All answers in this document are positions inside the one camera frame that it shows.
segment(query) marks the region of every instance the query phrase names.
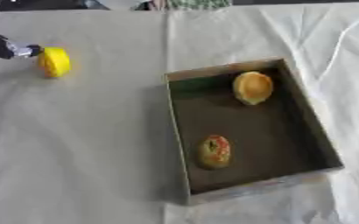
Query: pastry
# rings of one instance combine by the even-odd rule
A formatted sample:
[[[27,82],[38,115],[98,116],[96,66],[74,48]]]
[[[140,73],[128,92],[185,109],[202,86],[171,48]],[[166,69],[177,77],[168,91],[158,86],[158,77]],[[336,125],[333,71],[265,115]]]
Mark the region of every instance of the pastry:
[[[231,156],[229,141],[223,136],[211,135],[199,148],[199,162],[202,167],[219,169],[229,165]]]
[[[262,73],[248,72],[236,77],[233,84],[236,99],[248,105],[264,102],[273,91],[272,79]]]

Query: white tablecloth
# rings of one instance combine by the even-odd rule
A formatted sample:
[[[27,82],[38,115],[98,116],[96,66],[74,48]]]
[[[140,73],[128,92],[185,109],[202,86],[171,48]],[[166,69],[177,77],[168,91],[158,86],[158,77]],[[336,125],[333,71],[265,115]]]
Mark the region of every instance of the white tablecloth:
[[[74,70],[39,78],[0,60],[0,223],[359,224],[359,3],[217,11],[3,13],[0,33],[63,46]],[[345,170],[183,207],[164,71],[289,60]]]

